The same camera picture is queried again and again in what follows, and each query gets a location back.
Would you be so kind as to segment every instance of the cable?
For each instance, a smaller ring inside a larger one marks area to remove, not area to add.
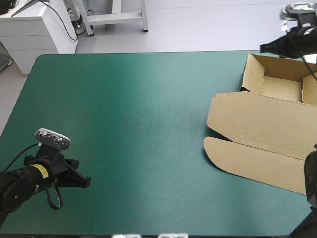
[[[17,5],[19,4],[19,2],[20,2],[20,0],[17,0],[17,1],[15,2],[15,6],[17,6]]]
[[[55,193],[56,193],[56,196],[57,196],[57,199],[58,199],[58,206],[56,206],[56,205],[52,202],[52,200],[51,200],[51,194],[50,194],[49,189],[48,189],[47,187],[43,187],[43,189],[45,189],[45,191],[46,191],[46,194],[48,195],[48,204],[49,204],[49,206],[50,206],[52,209],[54,209],[54,210],[58,210],[58,209],[60,209],[60,208],[63,206],[63,200],[62,200],[62,198],[61,198],[60,191],[59,191],[58,187],[55,186],[55,183],[56,183],[56,182],[57,182],[57,179],[55,179],[55,181],[52,183],[52,186],[53,186],[53,188],[54,188],[54,190],[55,190]]]
[[[300,50],[297,48],[295,42],[293,41],[293,38],[292,38],[291,35],[288,33],[288,31],[286,31],[286,34],[287,34],[288,38],[290,39],[291,43],[293,44],[294,48],[299,52],[299,54],[300,54],[300,56],[301,56],[301,58],[302,58],[304,64],[306,65],[307,69],[309,70],[309,72],[311,73],[311,75],[314,77],[314,79],[317,81],[317,77],[316,77],[316,75],[314,74],[314,72],[312,71],[312,69],[309,67],[307,61],[305,60],[304,55],[303,55],[303,52],[300,51]]]
[[[27,147],[27,148],[25,148],[20,154],[18,154],[12,161],[11,161],[11,163],[4,169],[4,173],[11,167],[11,165],[13,165],[13,163],[20,157],[20,155],[22,155],[25,151],[27,151],[27,150],[29,150],[29,149],[31,149],[32,147],[34,147],[34,146],[37,146],[37,145],[39,145],[38,143],[36,143],[36,144],[33,144],[33,145],[30,145],[29,147]]]
[[[85,32],[86,32],[86,29],[82,33],[77,34],[77,36],[80,36],[80,35],[84,34]]]
[[[41,0],[39,0],[39,1],[40,1],[41,3],[43,3],[44,5],[48,6],[50,9],[52,9],[52,10],[56,13],[56,15],[59,17],[60,21],[62,22],[62,24],[63,24],[63,26],[64,26],[64,28],[65,28],[65,31],[66,31],[66,33],[68,34],[68,36],[70,37],[70,39],[72,39],[73,41],[77,41],[77,40],[78,40],[78,35],[76,34],[76,39],[74,39],[74,38],[71,37],[71,35],[69,34],[69,32],[68,32],[68,30],[67,30],[67,28],[66,28],[66,26],[65,26],[65,23],[63,22],[63,20],[61,19],[60,15],[57,13],[57,11],[55,11],[54,8],[52,8],[50,5],[46,4],[45,2],[43,2],[43,1],[41,1]]]

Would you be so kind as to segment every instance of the white desk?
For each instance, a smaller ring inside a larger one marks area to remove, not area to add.
[[[0,42],[23,74],[30,73],[38,56],[72,54],[78,43],[69,38],[58,16],[41,2],[11,17],[26,2],[20,0],[14,9],[0,15]],[[63,0],[52,0],[49,5],[59,13],[72,38],[76,38]]]

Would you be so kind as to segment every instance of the cardboard box flap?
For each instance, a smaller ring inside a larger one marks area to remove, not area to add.
[[[261,94],[293,102],[302,102],[302,88],[301,82],[264,76]]]
[[[303,160],[213,137],[204,139],[204,147],[210,160],[228,173],[306,194]]]
[[[302,81],[309,75],[305,64],[299,60],[277,58],[264,55],[252,54],[255,59],[265,68],[264,75],[275,78],[283,78],[292,81]],[[313,72],[317,71],[317,65],[308,63]]]
[[[242,88],[250,92],[262,93],[264,67],[252,55],[248,55],[247,64],[243,73]]]
[[[303,103],[317,105],[317,82],[312,75],[303,78]]]
[[[317,143],[317,107],[251,92],[216,94],[207,125],[230,140],[304,160]]]

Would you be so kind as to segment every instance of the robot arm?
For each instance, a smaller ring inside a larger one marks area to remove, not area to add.
[[[261,45],[261,53],[273,53],[292,59],[317,53],[317,3],[298,2],[281,8],[281,20],[297,21],[287,35]]]
[[[65,159],[61,154],[70,146],[70,139],[44,128],[39,129],[35,137],[40,142],[36,156],[25,157],[23,168],[0,172],[0,227],[9,213],[39,192],[46,191],[49,205],[58,210],[62,207],[58,187],[87,188],[90,185],[91,178],[76,171],[79,161]],[[57,194],[58,206],[51,202],[50,187]]]
[[[312,205],[311,213],[290,234],[290,238],[317,237],[317,152],[311,152],[304,165],[307,201]]]

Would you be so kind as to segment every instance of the green tabletop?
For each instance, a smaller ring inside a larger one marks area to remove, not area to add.
[[[290,233],[310,211],[305,196],[227,174],[203,147],[220,136],[206,126],[211,99],[239,90],[247,54],[40,56],[0,137],[0,166],[45,127],[71,138],[64,154],[92,182],[62,188],[59,211],[32,197],[0,232]]]

